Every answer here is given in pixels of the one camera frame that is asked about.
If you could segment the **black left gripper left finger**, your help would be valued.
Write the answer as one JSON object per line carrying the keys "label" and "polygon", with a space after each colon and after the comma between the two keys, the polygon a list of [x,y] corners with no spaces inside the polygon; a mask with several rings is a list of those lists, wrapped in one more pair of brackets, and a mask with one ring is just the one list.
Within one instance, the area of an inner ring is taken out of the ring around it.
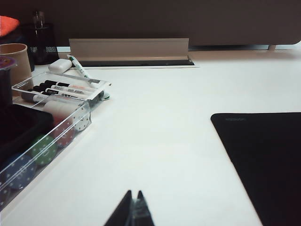
{"label": "black left gripper left finger", "polygon": [[132,192],[131,190],[128,190],[104,225],[105,226],[130,226],[131,213],[132,213]]}

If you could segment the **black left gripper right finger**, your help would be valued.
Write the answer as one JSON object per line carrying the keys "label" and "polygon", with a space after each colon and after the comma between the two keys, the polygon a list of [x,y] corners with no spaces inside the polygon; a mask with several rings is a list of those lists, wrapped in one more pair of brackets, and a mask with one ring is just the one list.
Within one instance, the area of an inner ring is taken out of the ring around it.
{"label": "black left gripper right finger", "polygon": [[155,226],[146,199],[141,190],[133,202],[131,212],[132,226]]}

